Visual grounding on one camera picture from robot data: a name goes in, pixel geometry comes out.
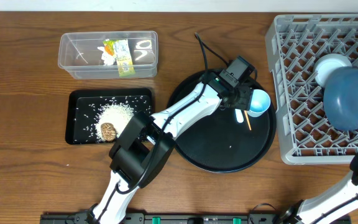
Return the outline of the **wooden chopstick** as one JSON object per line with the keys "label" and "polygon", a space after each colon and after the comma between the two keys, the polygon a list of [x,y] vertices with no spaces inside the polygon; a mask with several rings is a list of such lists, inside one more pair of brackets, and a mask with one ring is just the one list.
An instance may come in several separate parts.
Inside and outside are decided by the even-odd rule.
{"label": "wooden chopstick", "polygon": [[249,115],[248,115],[248,113],[247,113],[246,110],[244,110],[244,116],[245,116],[245,118],[246,118],[246,122],[247,122],[248,128],[249,128],[249,130],[251,131],[251,130],[252,130],[252,127],[251,127],[251,124],[250,124]]}

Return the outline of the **light blue cup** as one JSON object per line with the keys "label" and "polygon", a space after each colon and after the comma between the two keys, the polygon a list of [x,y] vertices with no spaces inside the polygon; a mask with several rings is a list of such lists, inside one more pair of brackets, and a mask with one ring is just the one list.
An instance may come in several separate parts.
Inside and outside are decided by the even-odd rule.
{"label": "light blue cup", "polygon": [[253,118],[261,116],[270,107],[271,100],[269,94],[264,90],[253,89],[250,99],[250,108],[247,114]]}

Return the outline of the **dark blue plate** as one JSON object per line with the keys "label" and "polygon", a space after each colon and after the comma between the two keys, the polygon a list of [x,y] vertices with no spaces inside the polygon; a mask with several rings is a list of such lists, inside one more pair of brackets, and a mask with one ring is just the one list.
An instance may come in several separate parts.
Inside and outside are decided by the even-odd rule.
{"label": "dark blue plate", "polygon": [[358,68],[342,67],[332,72],[325,84],[323,108],[334,128],[358,129]]}

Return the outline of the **green yellow snack wrapper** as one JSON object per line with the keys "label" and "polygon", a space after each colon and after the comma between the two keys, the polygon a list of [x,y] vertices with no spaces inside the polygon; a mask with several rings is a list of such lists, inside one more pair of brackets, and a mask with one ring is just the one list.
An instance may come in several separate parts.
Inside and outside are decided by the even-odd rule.
{"label": "green yellow snack wrapper", "polygon": [[103,41],[103,44],[104,46],[108,46],[110,50],[116,55],[116,63],[114,65],[117,65],[120,77],[135,75],[132,56],[129,49],[129,42],[127,39],[106,39]]}

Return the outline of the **brown food lump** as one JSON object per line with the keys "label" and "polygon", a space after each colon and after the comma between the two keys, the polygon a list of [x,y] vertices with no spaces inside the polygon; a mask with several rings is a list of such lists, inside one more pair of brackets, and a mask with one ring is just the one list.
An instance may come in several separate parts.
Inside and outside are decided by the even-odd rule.
{"label": "brown food lump", "polygon": [[104,141],[111,142],[116,138],[116,129],[112,123],[101,125],[101,137]]}

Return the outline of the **white tissue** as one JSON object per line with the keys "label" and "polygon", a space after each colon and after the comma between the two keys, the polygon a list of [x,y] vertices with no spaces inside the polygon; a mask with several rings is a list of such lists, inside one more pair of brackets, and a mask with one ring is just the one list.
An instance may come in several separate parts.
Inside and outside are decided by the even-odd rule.
{"label": "white tissue", "polygon": [[101,59],[104,62],[104,65],[110,66],[116,63],[116,55],[108,46],[98,47],[98,50],[102,51]]}

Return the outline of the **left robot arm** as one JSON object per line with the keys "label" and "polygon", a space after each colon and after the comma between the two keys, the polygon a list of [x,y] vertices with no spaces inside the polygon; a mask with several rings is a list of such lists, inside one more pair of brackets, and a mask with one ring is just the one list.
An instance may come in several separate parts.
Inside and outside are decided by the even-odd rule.
{"label": "left robot arm", "polygon": [[120,223],[138,189],[160,173],[176,139],[219,107],[247,109],[252,79],[203,75],[203,80],[180,101],[150,116],[135,114],[109,152],[111,178],[102,200],[90,208],[88,223]]}

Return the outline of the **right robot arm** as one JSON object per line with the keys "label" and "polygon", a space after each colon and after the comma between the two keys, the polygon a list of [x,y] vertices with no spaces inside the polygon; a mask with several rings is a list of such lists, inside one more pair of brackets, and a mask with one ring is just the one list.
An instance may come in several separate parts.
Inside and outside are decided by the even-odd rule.
{"label": "right robot arm", "polygon": [[319,196],[300,200],[275,220],[275,223],[332,223],[358,209],[358,153],[350,171],[336,185]]}

